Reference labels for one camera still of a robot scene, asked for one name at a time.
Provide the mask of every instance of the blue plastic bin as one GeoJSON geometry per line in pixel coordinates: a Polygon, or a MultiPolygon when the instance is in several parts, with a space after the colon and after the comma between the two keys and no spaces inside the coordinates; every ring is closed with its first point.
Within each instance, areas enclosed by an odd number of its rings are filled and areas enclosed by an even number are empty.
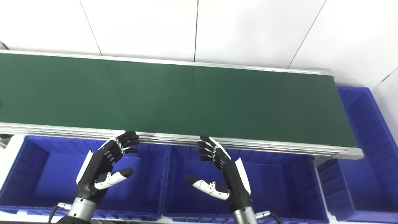
{"type": "MultiPolygon", "coordinates": [[[[104,141],[28,136],[0,191],[0,210],[49,215],[59,202],[72,203],[76,177],[91,149],[104,141]]],[[[162,213],[168,145],[139,144],[139,153],[126,154],[114,170],[134,169],[128,179],[109,188],[97,205],[95,218],[157,220],[162,213]]],[[[58,215],[66,215],[60,209],[58,215]]]]}
{"type": "MultiPolygon", "coordinates": [[[[174,221],[233,223],[225,201],[185,182],[188,174],[224,183],[211,162],[202,162],[196,147],[172,146],[164,215],[174,221]]],[[[244,163],[255,212],[274,211],[284,223],[328,223],[312,158],[305,155],[228,150],[244,163]]],[[[259,223],[274,222],[271,217],[259,223]]]]}
{"type": "Polygon", "coordinates": [[[397,145],[368,88],[338,90],[365,158],[318,167],[328,210],[338,221],[398,223],[397,145]]]}

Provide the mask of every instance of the cable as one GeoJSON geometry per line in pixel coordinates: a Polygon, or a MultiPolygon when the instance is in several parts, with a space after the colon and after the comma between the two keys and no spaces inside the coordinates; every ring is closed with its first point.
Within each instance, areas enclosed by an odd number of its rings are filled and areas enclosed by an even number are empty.
{"type": "Polygon", "coordinates": [[[50,212],[48,224],[51,224],[51,220],[53,219],[54,214],[55,214],[55,212],[57,211],[57,209],[58,209],[58,205],[56,204],[56,205],[53,206],[53,208],[52,208],[52,210],[51,210],[51,212],[50,212]]]}
{"type": "Polygon", "coordinates": [[[279,217],[274,212],[270,211],[269,215],[272,216],[278,224],[282,224],[282,221],[279,219],[279,217]]]}

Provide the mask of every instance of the robotic hand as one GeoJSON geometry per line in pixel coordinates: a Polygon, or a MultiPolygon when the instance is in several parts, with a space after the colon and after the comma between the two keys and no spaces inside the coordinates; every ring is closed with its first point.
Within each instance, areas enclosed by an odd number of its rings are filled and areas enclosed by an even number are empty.
{"type": "Polygon", "coordinates": [[[77,176],[76,198],[72,205],[60,203],[58,207],[69,207],[67,216],[60,219],[60,224],[89,224],[96,205],[103,199],[108,188],[133,174],[132,168],[112,171],[113,165],[126,153],[136,153],[139,136],[135,132],[124,132],[106,141],[96,153],[88,152],[77,176]]]}
{"type": "Polygon", "coordinates": [[[212,161],[222,172],[225,184],[210,182],[194,175],[188,175],[186,181],[195,188],[219,199],[226,200],[235,224],[257,224],[257,219],[271,215],[281,224],[280,219],[270,211],[254,213],[250,198],[250,184],[241,158],[235,162],[225,149],[213,138],[200,136],[197,145],[203,147],[197,153],[204,154],[201,161],[212,161]]]}

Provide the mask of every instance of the white wall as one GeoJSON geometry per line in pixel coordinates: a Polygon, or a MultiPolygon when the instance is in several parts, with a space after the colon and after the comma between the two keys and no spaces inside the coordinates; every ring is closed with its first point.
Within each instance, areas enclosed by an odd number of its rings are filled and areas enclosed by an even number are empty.
{"type": "Polygon", "coordinates": [[[328,0],[290,68],[331,69],[336,81],[376,86],[398,67],[398,1],[328,0]]]}
{"type": "Polygon", "coordinates": [[[373,96],[398,143],[398,69],[372,89],[373,96]]]}
{"type": "Polygon", "coordinates": [[[329,69],[376,86],[398,67],[396,0],[0,0],[14,50],[329,69]]]}
{"type": "Polygon", "coordinates": [[[193,61],[197,0],[81,0],[102,55],[193,61]]]}
{"type": "Polygon", "coordinates": [[[99,55],[79,0],[0,0],[0,40],[12,50],[99,55]]]}
{"type": "Polygon", "coordinates": [[[196,61],[287,68],[325,0],[199,0],[196,61]]]}

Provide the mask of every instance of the silver cylindrical wrist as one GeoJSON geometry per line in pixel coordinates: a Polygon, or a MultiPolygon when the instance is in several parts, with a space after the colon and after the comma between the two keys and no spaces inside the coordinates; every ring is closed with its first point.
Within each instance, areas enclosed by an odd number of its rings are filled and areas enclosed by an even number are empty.
{"type": "Polygon", "coordinates": [[[258,224],[252,207],[245,207],[232,213],[235,224],[258,224]]]}
{"type": "Polygon", "coordinates": [[[68,216],[90,221],[93,217],[95,208],[96,203],[83,198],[75,198],[68,216]]]}

